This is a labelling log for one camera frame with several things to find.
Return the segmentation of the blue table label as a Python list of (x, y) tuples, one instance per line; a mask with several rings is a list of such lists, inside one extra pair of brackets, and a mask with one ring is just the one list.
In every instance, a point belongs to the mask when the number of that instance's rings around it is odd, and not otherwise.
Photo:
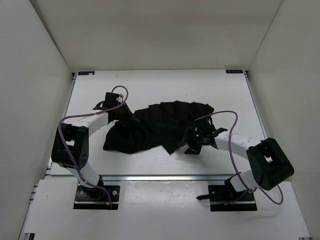
[(93, 76), (95, 71), (79, 71), (77, 73), (78, 76)]
[(226, 69), (225, 72), (227, 74), (243, 74), (241, 69)]

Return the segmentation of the aluminium rail front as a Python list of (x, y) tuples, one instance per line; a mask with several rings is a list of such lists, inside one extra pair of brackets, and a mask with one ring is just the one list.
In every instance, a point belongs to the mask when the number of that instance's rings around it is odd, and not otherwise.
[(232, 175), (101, 175), (104, 181), (107, 182), (120, 182), (120, 181), (131, 181), (131, 182), (145, 182), (145, 181), (224, 181), (230, 178)]

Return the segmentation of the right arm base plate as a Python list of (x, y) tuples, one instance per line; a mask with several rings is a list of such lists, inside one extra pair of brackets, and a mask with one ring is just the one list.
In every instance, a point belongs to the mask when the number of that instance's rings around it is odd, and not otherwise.
[(208, 194), (198, 195), (198, 201), (209, 200), (211, 212), (254, 212), (257, 205), (253, 193), (232, 192), (225, 185), (209, 185)]

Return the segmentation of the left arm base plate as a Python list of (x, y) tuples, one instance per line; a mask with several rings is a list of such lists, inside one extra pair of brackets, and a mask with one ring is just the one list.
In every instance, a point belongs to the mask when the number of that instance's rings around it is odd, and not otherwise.
[(118, 210), (120, 200), (120, 185), (103, 186), (110, 195), (102, 189), (88, 188), (78, 184), (74, 197), (75, 210)]

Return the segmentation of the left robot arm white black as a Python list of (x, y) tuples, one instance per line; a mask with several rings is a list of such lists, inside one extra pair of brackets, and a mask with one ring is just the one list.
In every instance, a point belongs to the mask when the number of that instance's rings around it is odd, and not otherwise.
[(68, 170), (93, 199), (101, 198), (105, 191), (102, 177), (88, 163), (89, 138), (115, 120), (128, 120), (133, 116), (127, 104), (110, 109), (98, 108), (91, 113), (64, 117), (58, 123), (53, 142), (51, 160)]

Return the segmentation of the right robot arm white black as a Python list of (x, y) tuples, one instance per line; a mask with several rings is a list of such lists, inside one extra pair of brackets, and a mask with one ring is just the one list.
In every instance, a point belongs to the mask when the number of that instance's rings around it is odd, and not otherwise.
[(196, 121), (186, 136), (186, 154), (198, 155), (203, 146), (211, 146), (229, 151), (231, 159), (235, 154), (248, 160), (250, 170), (236, 171), (224, 182), (224, 195), (229, 200), (236, 200), (245, 190), (261, 188), (270, 191), (295, 173), (293, 165), (274, 138), (255, 140), (232, 134), (226, 128), (216, 129), (203, 119)]

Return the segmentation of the left blue table label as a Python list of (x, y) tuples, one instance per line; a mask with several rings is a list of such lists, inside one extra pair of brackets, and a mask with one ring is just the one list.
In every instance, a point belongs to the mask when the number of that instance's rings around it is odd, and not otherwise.
[(93, 76), (95, 71), (79, 71), (77, 73), (78, 76)]

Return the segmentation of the black pleated skirt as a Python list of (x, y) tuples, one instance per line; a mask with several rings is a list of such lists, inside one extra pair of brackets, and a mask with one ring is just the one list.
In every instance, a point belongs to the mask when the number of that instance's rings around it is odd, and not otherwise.
[(161, 102), (133, 113), (139, 124), (112, 126), (107, 132), (104, 151), (135, 154), (162, 146), (172, 154), (187, 145), (187, 132), (195, 120), (214, 112), (209, 104), (199, 102)]

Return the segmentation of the right blue table label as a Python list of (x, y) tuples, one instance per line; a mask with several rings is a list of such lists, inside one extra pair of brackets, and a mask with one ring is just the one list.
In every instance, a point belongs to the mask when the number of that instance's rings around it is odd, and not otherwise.
[(243, 74), (241, 69), (226, 69), (225, 72), (227, 74)]

